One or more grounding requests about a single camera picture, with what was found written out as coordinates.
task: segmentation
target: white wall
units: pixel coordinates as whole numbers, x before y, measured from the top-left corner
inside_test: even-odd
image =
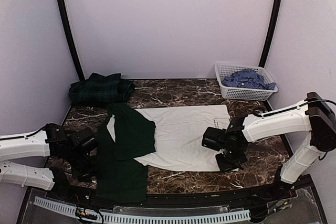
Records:
[[[61,123],[75,81],[56,0],[0,0],[0,135]],[[0,184],[1,224],[16,223],[25,190]]]
[[[310,91],[336,101],[336,0],[282,0],[266,68],[278,83],[274,109]],[[294,149],[300,135],[289,135]],[[310,169],[329,223],[336,223],[336,152]]]
[[[273,0],[66,0],[84,73],[213,78],[257,66]]]

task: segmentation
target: white cable tray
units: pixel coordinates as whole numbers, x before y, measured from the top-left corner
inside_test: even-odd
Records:
[[[76,205],[69,203],[56,202],[50,199],[35,197],[34,205],[48,209],[61,215],[76,218]],[[93,210],[86,210],[87,213],[98,216],[96,223],[101,223],[101,217]],[[250,220],[250,211],[243,210],[237,212],[228,212],[225,214],[187,216],[187,217],[151,217],[113,214],[100,210],[104,218],[104,223],[120,224],[223,224],[235,223],[244,220]]]

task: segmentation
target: wire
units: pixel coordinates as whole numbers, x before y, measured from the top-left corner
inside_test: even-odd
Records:
[[[251,195],[249,197],[251,197],[251,198],[258,198],[258,199],[262,199],[262,200],[265,200],[265,201],[272,201],[273,200],[273,198],[263,198],[263,197],[261,197],[259,195],[256,195],[256,194],[253,194],[253,195]]]
[[[307,105],[307,104],[315,103],[315,102],[329,102],[329,103],[332,103],[332,104],[336,105],[336,102],[334,102],[334,101],[321,99],[321,100],[314,100],[314,101],[305,102],[305,103],[300,104],[300,105],[298,105],[298,106],[291,107],[291,108],[284,109],[284,110],[280,110],[280,111],[276,111],[276,112],[269,113],[269,114],[266,114],[266,115],[263,115],[263,114],[257,114],[257,113],[253,113],[253,115],[255,115],[255,116],[259,117],[259,118],[265,118],[265,117],[272,116],[272,115],[276,115],[276,114],[279,114],[279,113],[282,113],[282,112],[291,111],[291,110],[296,109],[297,107],[303,107],[303,106],[305,106],[305,105]]]
[[[322,160],[324,160],[324,158],[325,158],[325,156],[328,154],[328,152],[326,152],[324,155],[323,155],[323,157],[319,157],[319,161],[322,161]]]
[[[86,213],[86,211],[85,211],[86,208],[95,211],[97,214],[100,215],[100,218],[101,218],[101,224],[104,224],[104,216],[103,216],[103,214],[102,214],[99,210],[96,210],[96,209],[92,208],[92,207],[89,206],[89,205],[80,203],[80,201],[79,201],[79,197],[78,197],[77,194],[74,194],[74,196],[77,198],[77,201],[78,201],[77,206],[76,206],[76,211],[80,211],[80,210],[79,210],[79,205],[85,206],[85,208],[83,208],[83,212],[84,212],[84,213]],[[76,220],[77,220],[79,223],[84,223],[84,224],[91,224],[91,223],[94,223],[94,222],[96,221],[96,220],[95,220],[95,221],[87,221],[87,220],[83,220],[82,217],[81,217],[81,215],[79,215],[78,218],[79,218],[80,220],[78,220],[77,218],[76,218]]]
[[[63,199],[61,197],[59,197],[57,194],[55,194],[53,191],[49,191],[48,193],[51,193],[53,194],[57,199],[61,200],[61,201],[68,201],[68,200],[71,200],[73,196],[71,196],[70,198],[68,199]]]
[[[273,211],[270,212],[268,215],[264,216],[264,218],[266,218],[266,217],[268,217],[268,216],[270,216],[272,214],[275,214],[276,212],[283,211],[283,210],[285,210],[285,209],[287,209],[287,208],[289,208],[291,206],[292,206],[292,204],[289,204],[289,201],[287,201],[287,202],[283,203],[281,206],[276,207],[275,209],[273,209]]]
[[[264,109],[261,109],[261,111],[262,111],[262,114],[266,113],[266,111]],[[255,116],[257,116],[257,117],[259,117],[259,118],[262,117],[262,115],[257,112],[257,109],[253,110],[252,114],[255,115]]]
[[[293,193],[291,192],[291,190],[288,190],[288,194],[290,195],[290,199],[287,201],[287,202],[290,202],[291,200],[292,200],[292,198],[293,198]],[[283,205],[286,203],[283,203],[281,206],[279,206],[279,207],[275,207],[280,201],[282,201],[284,199],[284,197],[282,197],[281,199],[279,199],[277,202],[275,202],[274,204],[272,204],[270,207],[268,207],[265,211],[262,211],[262,212],[260,212],[260,213],[258,213],[257,215],[253,215],[253,216],[251,216],[251,218],[256,218],[256,219],[264,219],[264,218],[266,218],[267,216],[270,216],[271,214],[274,214],[275,212],[274,212],[274,210],[275,209],[278,209],[278,208],[281,208],[281,207],[283,207]],[[268,213],[268,214],[266,214],[266,215],[264,215],[264,216],[260,216],[260,215],[262,215],[262,214],[264,214],[264,213],[266,213],[266,212],[268,212],[269,210],[271,210],[272,209],[272,211],[270,212],[270,213]]]
[[[38,129],[37,131],[35,131],[35,132],[33,132],[29,135],[26,135],[26,136],[22,135],[22,136],[12,136],[12,137],[0,138],[0,141],[31,137],[31,136],[34,136],[35,134],[39,133],[41,130],[44,130],[44,128],[45,128],[45,126],[43,126],[42,128]]]

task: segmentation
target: laundry basket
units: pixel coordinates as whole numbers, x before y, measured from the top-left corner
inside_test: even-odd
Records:
[[[244,69],[253,69],[258,74],[262,75],[265,78],[265,83],[272,83],[273,78],[265,68],[261,67],[248,67],[248,66],[234,66],[228,65],[224,62],[218,62],[215,64],[215,72],[217,81],[220,86],[222,97],[225,99],[240,99],[240,100],[255,100],[255,101],[266,101],[271,94],[278,91],[278,87],[275,87],[274,90],[265,90],[265,89],[245,89],[245,88],[233,88],[226,87],[222,84],[224,77],[231,76],[231,74],[242,71]]]

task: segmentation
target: brown marble surface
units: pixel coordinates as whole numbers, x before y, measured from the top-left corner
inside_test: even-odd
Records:
[[[231,117],[251,114],[254,109],[266,109],[262,102],[225,100],[216,80],[136,80],[136,90],[128,102],[135,109],[171,106],[225,104]],[[65,122],[69,130],[90,127],[93,131],[107,116],[106,110],[77,106],[71,109]],[[288,153],[279,136],[269,137],[249,144],[248,162],[238,172],[172,172],[149,167],[150,194],[205,193],[237,188],[248,188],[272,183],[279,165],[288,160]],[[47,167],[56,166],[71,172],[70,165],[50,158]],[[67,174],[74,185],[95,188],[92,183],[79,183]]]

